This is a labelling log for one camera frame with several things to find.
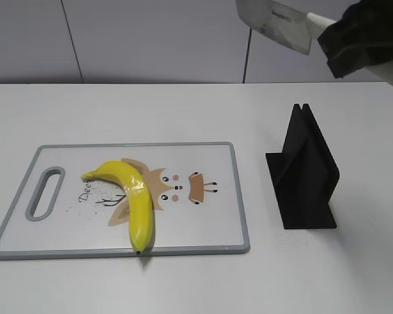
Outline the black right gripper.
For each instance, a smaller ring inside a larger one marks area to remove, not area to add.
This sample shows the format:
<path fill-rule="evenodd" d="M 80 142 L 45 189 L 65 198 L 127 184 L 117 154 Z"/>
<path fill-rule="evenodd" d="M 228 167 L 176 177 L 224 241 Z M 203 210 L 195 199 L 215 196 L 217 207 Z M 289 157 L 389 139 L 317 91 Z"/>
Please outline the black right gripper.
<path fill-rule="evenodd" d="M 359 1 L 325 28 L 318 43 L 335 78 L 393 60 L 393 1 Z"/>

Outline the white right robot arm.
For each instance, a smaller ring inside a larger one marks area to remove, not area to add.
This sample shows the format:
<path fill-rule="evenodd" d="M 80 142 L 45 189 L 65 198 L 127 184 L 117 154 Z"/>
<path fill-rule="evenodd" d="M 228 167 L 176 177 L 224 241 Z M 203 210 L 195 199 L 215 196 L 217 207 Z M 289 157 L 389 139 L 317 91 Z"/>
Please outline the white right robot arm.
<path fill-rule="evenodd" d="M 393 86 L 393 1 L 359 1 L 336 22 L 308 17 L 335 78 L 365 68 Z"/>

